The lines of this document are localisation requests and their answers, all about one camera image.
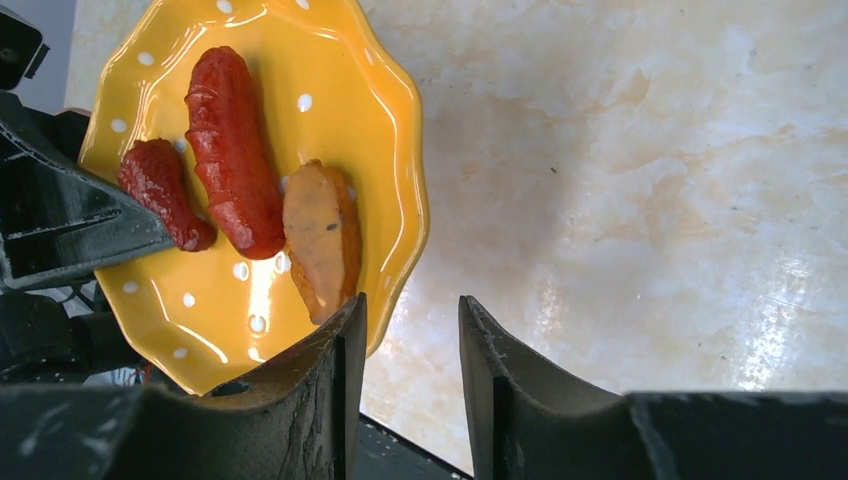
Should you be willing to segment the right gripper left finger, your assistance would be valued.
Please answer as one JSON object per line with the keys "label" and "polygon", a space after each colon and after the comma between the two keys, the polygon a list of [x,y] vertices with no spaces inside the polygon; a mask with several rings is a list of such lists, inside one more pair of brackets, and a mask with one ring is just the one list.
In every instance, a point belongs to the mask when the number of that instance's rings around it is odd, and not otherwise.
{"label": "right gripper left finger", "polygon": [[201,397],[161,386],[1,378],[5,479],[346,479],[367,298]]}

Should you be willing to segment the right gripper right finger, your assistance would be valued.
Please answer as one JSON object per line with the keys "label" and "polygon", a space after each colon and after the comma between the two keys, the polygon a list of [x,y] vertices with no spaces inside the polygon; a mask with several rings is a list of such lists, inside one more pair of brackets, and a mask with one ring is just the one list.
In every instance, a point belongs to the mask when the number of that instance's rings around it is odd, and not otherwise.
{"label": "right gripper right finger", "polygon": [[478,479],[843,479],[843,392],[632,392],[560,368],[458,302]]}

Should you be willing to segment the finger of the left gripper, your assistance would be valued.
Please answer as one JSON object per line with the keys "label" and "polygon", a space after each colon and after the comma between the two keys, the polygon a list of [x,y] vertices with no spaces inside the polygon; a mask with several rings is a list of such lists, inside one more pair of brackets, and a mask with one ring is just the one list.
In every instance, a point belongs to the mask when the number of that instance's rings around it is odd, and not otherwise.
{"label": "finger of the left gripper", "polygon": [[49,288],[172,247],[158,216],[78,163],[87,116],[1,95],[1,289]]}

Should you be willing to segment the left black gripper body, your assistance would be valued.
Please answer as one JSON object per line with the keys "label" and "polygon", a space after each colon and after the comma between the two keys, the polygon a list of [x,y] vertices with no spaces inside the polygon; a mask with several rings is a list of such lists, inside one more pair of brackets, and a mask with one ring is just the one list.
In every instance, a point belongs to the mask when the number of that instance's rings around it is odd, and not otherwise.
{"label": "left black gripper body", "polygon": [[[1,95],[16,95],[18,83],[34,76],[48,50],[35,26],[3,9]],[[126,341],[103,290],[84,294],[94,272],[49,288],[1,289],[3,383],[81,383],[120,369],[127,370],[127,384],[150,381],[152,365]]]}

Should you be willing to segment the yellow polka dot plate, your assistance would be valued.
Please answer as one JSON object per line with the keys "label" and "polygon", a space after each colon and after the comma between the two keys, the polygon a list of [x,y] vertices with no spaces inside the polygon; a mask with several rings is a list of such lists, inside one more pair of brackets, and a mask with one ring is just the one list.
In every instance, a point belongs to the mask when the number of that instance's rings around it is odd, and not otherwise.
{"label": "yellow polka dot plate", "polygon": [[[343,172],[362,227],[359,289],[375,351],[429,230],[421,101],[354,1],[155,1],[106,63],[79,155],[114,181],[135,140],[162,138],[195,163],[184,102],[201,54],[247,62],[274,180],[312,159]],[[252,261],[225,237],[96,274],[129,344],[186,392],[203,395],[314,331],[286,254]]]}

